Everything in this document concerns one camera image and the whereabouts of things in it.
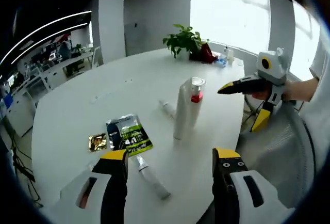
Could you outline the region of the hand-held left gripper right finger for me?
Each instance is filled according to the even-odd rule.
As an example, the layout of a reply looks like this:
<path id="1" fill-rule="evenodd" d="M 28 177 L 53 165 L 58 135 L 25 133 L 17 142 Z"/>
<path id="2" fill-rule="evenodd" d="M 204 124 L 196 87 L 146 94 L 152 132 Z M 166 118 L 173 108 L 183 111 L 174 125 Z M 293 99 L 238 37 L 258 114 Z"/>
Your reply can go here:
<path id="1" fill-rule="evenodd" d="M 212 150 L 216 223 L 280 223 L 276 188 L 255 170 L 248 170 L 234 150 Z"/>

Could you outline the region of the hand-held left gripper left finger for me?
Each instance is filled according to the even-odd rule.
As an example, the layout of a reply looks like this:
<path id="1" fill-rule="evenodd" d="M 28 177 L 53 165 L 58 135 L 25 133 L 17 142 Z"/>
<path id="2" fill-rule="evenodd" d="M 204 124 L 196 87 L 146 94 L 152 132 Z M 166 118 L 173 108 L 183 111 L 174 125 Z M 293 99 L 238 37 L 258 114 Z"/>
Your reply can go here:
<path id="1" fill-rule="evenodd" d="M 74 178 L 59 200 L 60 223 L 123 223 L 128 153 L 110 151 Z"/>

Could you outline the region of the person's right hand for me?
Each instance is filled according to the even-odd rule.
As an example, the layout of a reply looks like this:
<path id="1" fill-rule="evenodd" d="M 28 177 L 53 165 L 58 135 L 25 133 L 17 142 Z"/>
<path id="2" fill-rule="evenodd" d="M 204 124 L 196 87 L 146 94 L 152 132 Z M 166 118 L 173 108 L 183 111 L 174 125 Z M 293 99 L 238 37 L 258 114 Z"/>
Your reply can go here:
<path id="1" fill-rule="evenodd" d="M 271 82 L 267 82 L 264 91 L 253 92 L 251 95 L 255 99 L 266 100 L 270 96 L 273 86 Z M 292 82 L 290 81 L 286 81 L 284 84 L 283 99 L 285 101 L 294 101 Z"/>

